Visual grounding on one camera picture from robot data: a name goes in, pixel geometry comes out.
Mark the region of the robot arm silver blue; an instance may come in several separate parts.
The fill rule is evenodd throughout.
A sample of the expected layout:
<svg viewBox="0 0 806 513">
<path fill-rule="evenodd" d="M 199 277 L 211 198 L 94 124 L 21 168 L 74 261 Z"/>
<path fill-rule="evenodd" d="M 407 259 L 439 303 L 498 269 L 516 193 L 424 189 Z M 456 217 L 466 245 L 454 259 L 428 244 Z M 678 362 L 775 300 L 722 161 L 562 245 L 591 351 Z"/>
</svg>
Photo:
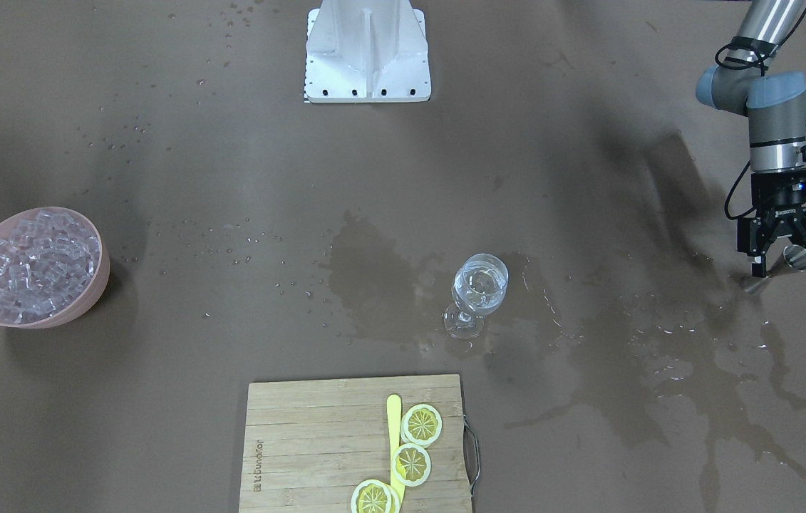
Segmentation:
<svg viewBox="0 0 806 513">
<path fill-rule="evenodd" d="M 770 72 L 804 16 L 806 1 L 752 2 L 696 85 L 700 103 L 748 120 L 743 170 L 751 175 L 751 207 L 728 219 L 757 280 L 771 275 L 767 253 L 780 238 L 789 244 L 777 266 L 806 269 L 806 78 L 799 71 Z"/>
</svg>

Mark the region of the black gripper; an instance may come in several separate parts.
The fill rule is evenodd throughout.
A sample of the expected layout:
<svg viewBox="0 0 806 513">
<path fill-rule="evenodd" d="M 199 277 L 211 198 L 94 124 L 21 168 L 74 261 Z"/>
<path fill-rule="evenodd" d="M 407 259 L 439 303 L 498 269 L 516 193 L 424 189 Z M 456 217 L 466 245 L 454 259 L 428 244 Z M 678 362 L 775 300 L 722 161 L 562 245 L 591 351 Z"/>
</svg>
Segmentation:
<svg viewBox="0 0 806 513">
<path fill-rule="evenodd" d="M 753 214 L 736 219 L 736 250 L 751 258 L 754 277 L 768 277 L 765 256 L 778 238 L 806 250 L 805 172 L 754 173 L 750 178 Z"/>
</svg>

